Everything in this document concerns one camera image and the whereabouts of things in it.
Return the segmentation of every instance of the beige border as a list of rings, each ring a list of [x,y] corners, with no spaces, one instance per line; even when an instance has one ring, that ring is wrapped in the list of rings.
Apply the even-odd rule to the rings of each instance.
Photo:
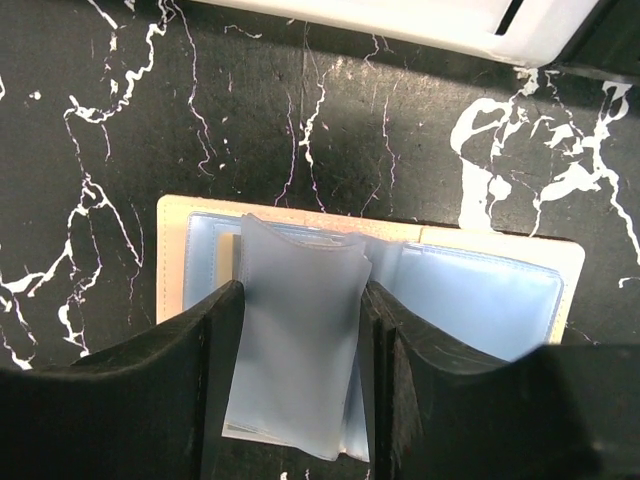
[[[158,201],[156,284],[158,323],[182,311],[187,223],[189,215],[193,212],[217,213],[234,217],[253,213],[269,222],[305,225],[343,233],[360,232],[390,241],[461,248],[553,268],[560,272],[565,288],[553,325],[551,343],[558,343],[562,339],[585,257],[580,245],[568,241],[470,232],[456,228],[425,227],[223,200],[165,195]]]

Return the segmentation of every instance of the light blue plastic page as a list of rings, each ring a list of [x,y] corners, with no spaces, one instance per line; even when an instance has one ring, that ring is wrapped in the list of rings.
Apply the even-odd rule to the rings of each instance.
[[[364,400],[358,357],[355,358],[349,385],[347,408],[345,409],[342,447],[349,455],[365,462],[369,461],[367,424],[364,417]]]
[[[220,221],[213,217],[189,217],[182,292],[182,306],[185,310],[215,290],[216,225],[219,226]]]
[[[385,286],[458,340],[513,361],[548,340],[563,282],[557,272],[525,262],[407,245]]]
[[[371,263],[242,218],[245,318],[226,421],[335,459]]]

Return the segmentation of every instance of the black marble surface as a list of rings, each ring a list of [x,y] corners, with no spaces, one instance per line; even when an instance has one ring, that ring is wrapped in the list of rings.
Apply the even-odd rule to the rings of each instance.
[[[172,0],[5,0],[0,19],[3,367],[154,324],[166,193],[568,238],[587,253],[568,328],[640,338],[637,88]],[[219,466],[366,475],[236,441]]]

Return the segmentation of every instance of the open booklet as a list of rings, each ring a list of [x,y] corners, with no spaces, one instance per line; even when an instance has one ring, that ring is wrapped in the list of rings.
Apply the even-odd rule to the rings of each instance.
[[[367,281],[379,282],[414,314],[460,341],[511,361],[559,340],[583,260],[580,247],[569,242],[515,237],[532,248],[546,242],[547,258],[573,252],[572,260],[564,257],[551,268],[507,258],[514,240],[506,235],[493,235],[504,237],[500,256],[486,247],[460,248],[463,242],[455,238],[452,248],[411,238],[383,240],[358,233],[371,233],[362,228],[338,232],[321,222],[324,229],[313,228],[309,212],[296,224],[291,210],[171,200],[158,208],[159,321],[230,279],[245,285],[244,328],[223,435],[289,445],[325,459],[345,452],[368,460],[356,361]],[[272,215],[262,214],[264,209]],[[241,216],[252,210],[269,222]],[[277,221],[273,210],[287,212],[285,221]],[[475,238],[480,247],[488,241],[486,235]],[[171,239],[173,250],[167,247]],[[169,270],[178,265],[180,271]]]

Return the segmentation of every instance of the card holder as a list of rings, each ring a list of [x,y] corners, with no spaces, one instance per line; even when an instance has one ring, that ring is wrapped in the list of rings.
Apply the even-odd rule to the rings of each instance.
[[[351,289],[357,303],[357,292],[367,279],[378,281],[414,314],[508,361],[549,341],[564,288],[557,271],[518,260],[387,242],[357,233],[266,224],[250,216],[192,213],[186,240],[184,308],[232,278],[249,285],[245,317],[249,333],[243,331],[225,434],[295,446],[321,458],[335,458],[344,451],[367,460],[368,450],[355,363],[357,314],[351,315],[349,324],[348,308],[333,313],[323,310],[312,285],[324,282],[329,297],[341,298],[342,303],[347,302],[345,289]],[[338,257],[349,249],[366,263],[353,257],[349,261],[360,266],[342,269],[350,264]],[[257,285],[262,287],[256,287],[261,300],[252,304],[250,292],[255,285],[246,268],[255,258],[260,266]],[[323,274],[317,271],[318,265],[333,268]],[[364,271],[366,278],[358,276]],[[350,274],[353,277],[344,283]],[[356,278],[360,284],[354,288]],[[303,314],[299,308],[305,302],[315,307]],[[342,336],[336,336],[334,327],[323,319],[327,314],[340,317]],[[337,363],[332,363],[332,354],[318,350],[313,340],[308,343],[314,337],[340,351]],[[322,402],[331,404],[327,411],[313,403],[319,393],[327,393],[322,397]],[[305,408],[305,401],[315,406]]]

